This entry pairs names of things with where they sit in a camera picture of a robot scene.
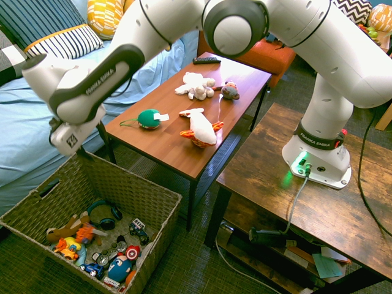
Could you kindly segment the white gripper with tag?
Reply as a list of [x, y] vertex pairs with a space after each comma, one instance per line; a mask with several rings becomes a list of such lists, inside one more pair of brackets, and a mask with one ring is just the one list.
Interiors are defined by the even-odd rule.
[[97, 113], [93, 120], [85, 122], [80, 125], [72, 125], [67, 122], [62, 122], [56, 118], [50, 120], [51, 132], [50, 143], [65, 156], [71, 156], [78, 151], [78, 155], [85, 160], [91, 162], [94, 158], [85, 151], [82, 147], [83, 142], [91, 134], [93, 129], [97, 130], [101, 135], [105, 135], [105, 126], [101, 119], [106, 114], [106, 109], [103, 104], [98, 107]]

